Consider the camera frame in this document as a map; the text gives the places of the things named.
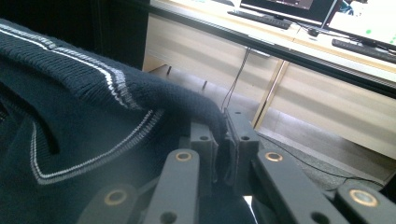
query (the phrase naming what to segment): black cable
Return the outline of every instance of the black cable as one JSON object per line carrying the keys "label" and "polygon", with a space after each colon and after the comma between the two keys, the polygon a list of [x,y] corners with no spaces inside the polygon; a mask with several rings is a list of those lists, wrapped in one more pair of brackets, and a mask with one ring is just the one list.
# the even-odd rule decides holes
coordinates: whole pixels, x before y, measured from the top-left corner
{"label": "black cable", "polygon": [[[314,169],[316,169],[316,170],[318,170],[318,171],[321,171],[322,173],[325,173],[325,174],[327,174],[327,175],[333,175],[333,176],[337,176],[337,177],[344,178],[343,183],[340,184],[339,186],[345,184],[345,183],[347,182],[347,180],[353,179],[353,180],[361,180],[361,181],[371,182],[371,183],[373,183],[373,184],[378,185],[378,186],[381,187],[381,188],[384,187],[383,184],[381,184],[381,183],[379,183],[379,182],[377,182],[377,181],[371,180],[371,179],[366,179],[366,178],[362,178],[362,177],[358,177],[358,176],[336,175],[336,174],[332,174],[332,173],[329,173],[329,172],[327,172],[327,171],[321,170],[321,169],[319,169],[318,167],[315,167],[315,166],[313,166],[313,165],[307,163],[306,161],[301,160],[301,159],[298,158],[297,156],[293,155],[291,152],[287,151],[284,147],[280,146],[278,143],[276,143],[276,142],[274,142],[273,140],[269,139],[267,136],[265,136],[265,135],[263,135],[263,134],[261,134],[261,133],[257,133],[257,135],[259,135],[260,137],[263,137],[265,140],[271,142],[272,144],[276,145],[277,147],[282,148],[284,151],[286,151],[287,153],[289,153],[292,157],[294,157],[295,159],[297,159],[298,161],[304,163],[305,165],[307,165],[307,166],[309,166],[309,167],[312,167],[312,168],[314,168]],[[326,190],[326,191],[333,191],[333,190],[335,190],[335,189],[325,189],[325,190]]]}
{"label": "black cable", "polygon": [[[302,24],[300,24],[299,22],[295,22],[297,25],[299,25],[301,28],[303,28],[305,31],[307,31],[308,32],[308,28],[306,27],[306,26],[304,26],[304,25],[302,25]],[[345,35],[333,35],[333,34],[329,34],[329,33],[325,33],[325,32],[321,32],[320,30],[318,30],[318,33],[320,34],[320,35],[329,35],[329,36],[334,36],[334,37],[341,37],[341,38],[345,38],[345,39],[350,39],[350,40],[358,40],[357,38],[355,38],[355,37],[350,37],[350,36],[345,36]]]}
{"label": "black cable", "polygon": [[245,63],[246,63],[246,61],[247,61],[247,59],[248,59],[248,54],[250,53],[250,50],[251,50],[251,48],[247,48],[247,51],[245,52],[244,60],[242,61],[241,67],[239,68],[239,71],[238,71],[238,74],[236,75],[235,80],[233,81],[233,85],[232,85],[231,88],[228,90],[228,92],[227,92],[227,94],[225,95],[224,100],[223,100],[223,102],[222,102],[222,104],[221,104],[221,111],[223,111],[223,109],[224,109],[224,103],[225,103],[225,101],[226,101],[228,95],[230,95],[230,97],[229,97],[229,99],[228,99],[227,107],[228,107],[228,105],[230,104],[231,97],[233,96],[233,90],[235,89],[236,82],[237,82],[239,76],[241,75],[242,70],[244,69],[244,66],[245,66]]}

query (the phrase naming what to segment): knit sweater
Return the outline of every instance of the knit sweater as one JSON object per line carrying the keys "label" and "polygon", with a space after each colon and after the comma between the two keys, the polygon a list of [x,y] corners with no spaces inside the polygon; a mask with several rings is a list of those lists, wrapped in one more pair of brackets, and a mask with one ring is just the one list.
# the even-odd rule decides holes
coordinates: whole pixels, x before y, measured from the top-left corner
{"label": "knit sweater", "polygon": [[4,20],[0,68],[0,223],[76,223],[103,186],[159,175],[192,119],[226,131],[205,97]]}

